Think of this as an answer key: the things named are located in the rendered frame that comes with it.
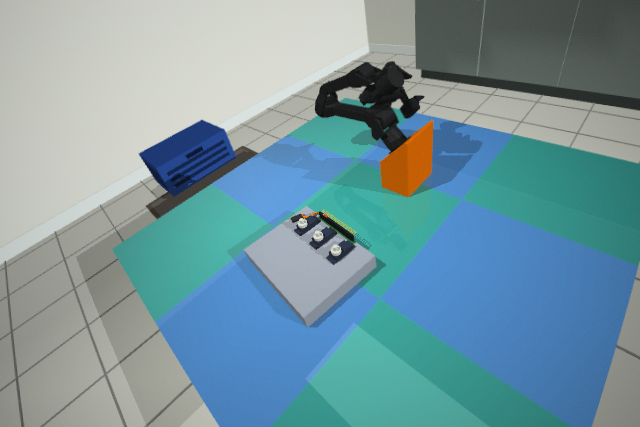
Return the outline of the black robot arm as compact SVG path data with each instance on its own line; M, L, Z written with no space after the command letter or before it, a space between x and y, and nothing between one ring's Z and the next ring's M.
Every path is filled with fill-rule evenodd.
M374 83L374 84L372 84ZM372 84L372 85L371 85ZM397 69L387 66L383 70L365 62L347 75L322 85L315 101L315 112L320 117L340 116L366 122L371 128L372 137L382 139L391 154L408 138L397 124L400 122L392 101L384 104L389 95L404 84L404 77ZM375 103L370 107L341 103L336 91L346 88L367 87L359 96L363 105ZM327 96L330 94L330 96ZM386 131L384 131L389 127Z

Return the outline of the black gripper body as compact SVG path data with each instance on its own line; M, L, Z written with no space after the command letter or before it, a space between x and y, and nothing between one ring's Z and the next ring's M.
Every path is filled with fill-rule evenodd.
M389 65L391 66L391 68L394 68L394 69L398 68L395 61L388 61L381 70L383 70ZM399 108L399 110L404 116L404 118L412 117L420 109L420 105L415 98L410 98L410 99L408 98L403 86L401 86L399 89L391 93L388 99L383 103L387 104L388 101L392 101L392 100L394 100L393 102L395 102L397 99L400 99L403 104Z

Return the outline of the black pin header strip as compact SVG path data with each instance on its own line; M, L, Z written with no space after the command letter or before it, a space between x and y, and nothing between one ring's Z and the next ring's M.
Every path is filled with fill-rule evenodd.
M328 226L330 226L332 229L334 229L336 232L338 232L340 235L342 235L344 238L346 238L347 240L349 240L351 243L355 243L356 241L354 240L354 235L352 233L350 233L349 231L347 231L345 228L343 228L342 226L340 226L338 223L336 223L335 221L333 221L331 218L329 218L328 216L326 216L325 214L323 214L321 211L318 212L319 213L319 219L322 220L324 223L326 223Z

